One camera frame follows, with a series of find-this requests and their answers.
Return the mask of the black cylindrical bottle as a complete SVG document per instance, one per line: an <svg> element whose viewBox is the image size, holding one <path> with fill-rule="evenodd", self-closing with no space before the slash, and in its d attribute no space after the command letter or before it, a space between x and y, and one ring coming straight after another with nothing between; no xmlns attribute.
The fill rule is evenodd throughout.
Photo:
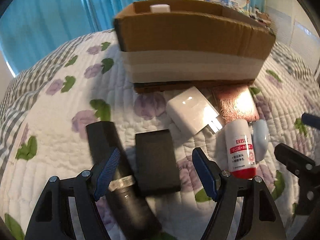
<svg viewBox="0 0 320 240"><path fill-rule="evenodd" d="M157 236L162 226L137 184L115 124L98 121L87 125L86 132L94 164L102 161L112 148L120 152L119 164L105 197L126 239L152 239Z"/></svg>

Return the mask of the white square adapter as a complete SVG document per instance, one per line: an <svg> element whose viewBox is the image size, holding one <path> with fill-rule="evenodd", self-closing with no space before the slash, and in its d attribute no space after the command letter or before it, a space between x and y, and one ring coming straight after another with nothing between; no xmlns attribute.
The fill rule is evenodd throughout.
<svg viewBox="0 0 320 240"><path fill-rule="evenodd" d="M170 5L168 4L154 4L150 6L152 13L166 13L171 12Z"/></svg>

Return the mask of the grey checkered bed sheet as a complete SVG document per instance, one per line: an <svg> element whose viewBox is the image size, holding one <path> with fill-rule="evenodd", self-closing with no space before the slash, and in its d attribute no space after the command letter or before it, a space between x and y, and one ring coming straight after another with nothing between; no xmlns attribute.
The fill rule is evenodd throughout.
<svg viewBox="0 0 320 240"><path fill-rule="evenodd" d="M92 35L87 34L64 43L10 82L1 101L1 176L20 126L41 89L74 57L76 47L90 38Z"/></svg>

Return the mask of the white louvered wardrobe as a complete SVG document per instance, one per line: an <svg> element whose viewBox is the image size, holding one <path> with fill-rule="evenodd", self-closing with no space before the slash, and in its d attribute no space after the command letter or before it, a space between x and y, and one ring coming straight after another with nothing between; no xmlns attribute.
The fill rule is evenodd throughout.
<svg viewBox="0 0 320 240"><path fill-rule="evenodd" d="M319 77L319 35L297 0L265 0L277 40L300 55Z"/></svg>

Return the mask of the black flat rectangular case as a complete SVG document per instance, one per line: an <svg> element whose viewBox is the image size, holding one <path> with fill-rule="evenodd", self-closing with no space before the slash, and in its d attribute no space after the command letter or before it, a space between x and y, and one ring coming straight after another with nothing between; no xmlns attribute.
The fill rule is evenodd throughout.
<svg viewBox="0 0 320 240"><path fill-rule="evenodd" d="M137 133L136 178L144 196L159 196L181 190L180 172L176 163L170 131Z"/></svg>

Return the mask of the blue window curtain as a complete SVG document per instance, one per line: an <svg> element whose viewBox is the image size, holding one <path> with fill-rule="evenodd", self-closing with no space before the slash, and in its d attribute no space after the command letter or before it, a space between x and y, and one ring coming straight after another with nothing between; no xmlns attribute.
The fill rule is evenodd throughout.
<svg viewBox="0 0 320 240"><path fill-rule="evenodd" d="M1 51L15 74L61 44L111 29L114 16L143 0L12 0L1 13Z"/></svg>

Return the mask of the floral quilted bedspread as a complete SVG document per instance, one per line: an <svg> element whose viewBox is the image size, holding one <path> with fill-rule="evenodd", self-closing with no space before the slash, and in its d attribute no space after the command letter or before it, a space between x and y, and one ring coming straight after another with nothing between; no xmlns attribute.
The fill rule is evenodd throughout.
<svg viewBox="0 0 320 240"><path fill-rule="evenodd" d="M75 177L92 167L86 126L106 119L115 123L131 163L137 133L170 130L182 189L147 201L163 227L160 239L200 239L215 203L204 193L191 152L200 147L225 168L223 133L205 128L183 142L165 111L176 92L137 94L123 68L115 32L91 35L41 89L20 126L1 176L1 218L16 239L24 239L48 179ZM307 217L296 214L298 178L276 160L274 148L282 142L319 162L319 131L301 121L303 113L319 115L319 86L304 60L276 42L249 90L270 133L258 175L275 200L288 239L293 239Z"/></svg>

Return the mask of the red rose-pattern card case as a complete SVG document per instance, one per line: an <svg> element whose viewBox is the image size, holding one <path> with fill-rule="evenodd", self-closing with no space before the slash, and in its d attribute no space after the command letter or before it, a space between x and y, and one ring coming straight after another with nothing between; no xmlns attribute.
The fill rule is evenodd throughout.
<svg viewBox="0 0 320 240"><path fill-rule="evenodd" d="M248 123L260 119L247 85L217 86L213 94L225 125L238 119Z"/></svg>

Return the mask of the white plug charger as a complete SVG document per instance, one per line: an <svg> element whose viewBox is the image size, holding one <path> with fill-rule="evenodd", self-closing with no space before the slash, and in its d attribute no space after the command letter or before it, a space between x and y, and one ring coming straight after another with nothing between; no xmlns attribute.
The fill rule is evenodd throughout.
<svg viewBox="0 0 320 240"><path fill-rule="evenodd" d="M166 112L186 138L191 138L206 126L216 133L222 129L218 111L196 88L191 87L167 102Z"/></svg>

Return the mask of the open cardboard box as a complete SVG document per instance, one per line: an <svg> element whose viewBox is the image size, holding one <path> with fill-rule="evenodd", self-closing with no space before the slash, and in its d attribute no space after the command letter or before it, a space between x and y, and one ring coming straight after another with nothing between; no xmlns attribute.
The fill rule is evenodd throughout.
<svg viewBox="0 0 320 240"><path fill-rule="evenodd" d="M168 4L171 12L152 13ZM234 9L196 0L134 2L114 17L123 66L138 93L250 84L276 37Z"/></svg>

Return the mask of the light blue earbud case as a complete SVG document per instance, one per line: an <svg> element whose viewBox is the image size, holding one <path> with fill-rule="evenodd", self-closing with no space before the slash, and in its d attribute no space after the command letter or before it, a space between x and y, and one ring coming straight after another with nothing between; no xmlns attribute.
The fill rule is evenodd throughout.
<svg viewBox="0 0 320 240"><path fill-rule="evenodd" d="M265 159L268 143L270 141L270 135L267 122L265 120L257 120L253 123L252 127L252 142L255 152L255 160L258 163Z"/></svg>

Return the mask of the white red-capped tube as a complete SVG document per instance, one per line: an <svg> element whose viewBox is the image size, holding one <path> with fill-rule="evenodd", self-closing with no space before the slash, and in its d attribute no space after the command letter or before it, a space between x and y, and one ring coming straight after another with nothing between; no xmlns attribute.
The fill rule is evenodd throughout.
<svg viewBox="0 0 320 240"><path fill-rule="evenodd" d="M257 172L253 142L246 120L238 119L225 125L228 170L241 179L252 179Z"/></svg>

